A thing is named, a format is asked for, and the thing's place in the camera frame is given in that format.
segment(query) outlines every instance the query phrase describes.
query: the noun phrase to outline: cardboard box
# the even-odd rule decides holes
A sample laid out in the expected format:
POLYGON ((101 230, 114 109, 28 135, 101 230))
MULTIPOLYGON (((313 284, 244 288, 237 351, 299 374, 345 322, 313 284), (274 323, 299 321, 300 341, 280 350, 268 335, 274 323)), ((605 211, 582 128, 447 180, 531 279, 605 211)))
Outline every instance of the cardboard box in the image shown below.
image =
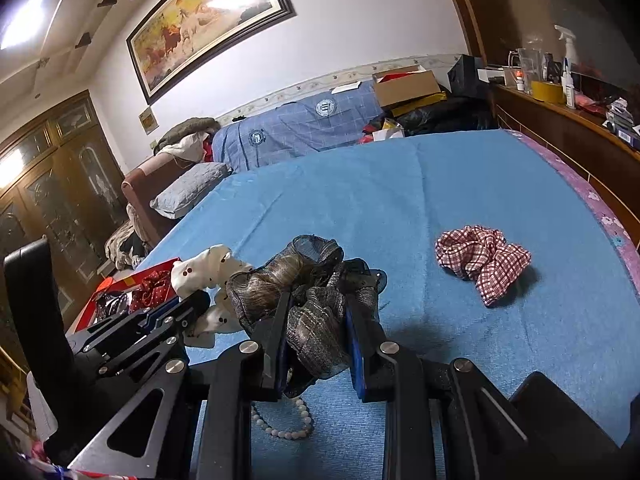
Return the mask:
POLYGON ((382 108, 388 108, 411 99, 440 92, 440 87, 431 70, 421 65, 406 66, 386 72, 377 72, 373 76, 373 91, 382 108), (381 82, 385 75, 411 72, 409 75, 381 82))

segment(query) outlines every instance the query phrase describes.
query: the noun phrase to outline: silver bolt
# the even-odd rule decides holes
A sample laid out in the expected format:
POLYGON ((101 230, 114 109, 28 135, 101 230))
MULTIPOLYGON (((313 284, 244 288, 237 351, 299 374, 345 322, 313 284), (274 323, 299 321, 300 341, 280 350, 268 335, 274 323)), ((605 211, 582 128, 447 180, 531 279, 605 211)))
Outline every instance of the silver bolt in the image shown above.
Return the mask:
POLYGON ((459 372, 470 372, 474 364, 469 359, 461 357, 453 361, 453 367, 459 372))
POLYGON ((380 345, 380 351, 383 354, 396 354, 399 349, 398 343, 394 343, 393 341, 385 341, 380 345))
POLYGON ((243 343, 241 343, 240 345, 240 351, 243 354, 252 354, 254 353, 258 348, 260 348, 260 345, 258 345, 257 342, 255 341, 244 341, 243 343))
POLYGON ((164 369, 170 374, 179 374, 182 370, 184 370, 184 361, 180 359, 171 359, 164 366, 164 369))

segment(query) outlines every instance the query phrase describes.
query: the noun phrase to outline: small wall picture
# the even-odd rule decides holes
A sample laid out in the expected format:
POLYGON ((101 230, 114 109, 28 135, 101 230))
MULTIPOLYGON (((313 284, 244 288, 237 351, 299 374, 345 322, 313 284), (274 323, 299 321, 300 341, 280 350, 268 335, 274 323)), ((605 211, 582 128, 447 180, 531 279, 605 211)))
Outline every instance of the small wall picture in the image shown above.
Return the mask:
POLYGON ((148 106, 138 117, 140 118, 140 124, 142 124, 147 135, 158 127, 158 122, 156 121, 156 117, 151 106, 148 106))
POLYGON ((284 16, 288 0, 162 0, 127 39, 146 102, 211 57, 284 16))

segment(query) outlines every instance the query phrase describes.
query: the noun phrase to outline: pillow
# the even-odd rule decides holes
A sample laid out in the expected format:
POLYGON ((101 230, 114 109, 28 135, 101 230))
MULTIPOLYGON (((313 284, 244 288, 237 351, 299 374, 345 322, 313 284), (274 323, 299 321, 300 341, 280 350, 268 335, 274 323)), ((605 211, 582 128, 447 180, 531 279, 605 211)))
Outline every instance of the pillow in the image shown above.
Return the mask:
POLYGON ((182 218, 231 173, 231 167, 222 162, 201 162, 171 183, 149 205, 167 218, 182 218))

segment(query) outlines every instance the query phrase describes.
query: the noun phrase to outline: white wall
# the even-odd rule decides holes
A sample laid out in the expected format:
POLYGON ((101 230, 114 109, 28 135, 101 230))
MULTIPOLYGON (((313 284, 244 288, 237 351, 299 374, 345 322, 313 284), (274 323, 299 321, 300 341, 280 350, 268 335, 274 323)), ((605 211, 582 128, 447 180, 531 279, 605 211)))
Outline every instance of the white wall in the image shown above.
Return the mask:
POLYGON ((466 52, 452 0, 291 0, 296 15, 205 63, 146 108, 126 38, 159 0, 146 0, 113 38, 90 83, 100 123, 123 172, 151 155, 149 143, 190 117, 217 117, 297 82, 360 64, 466 52))

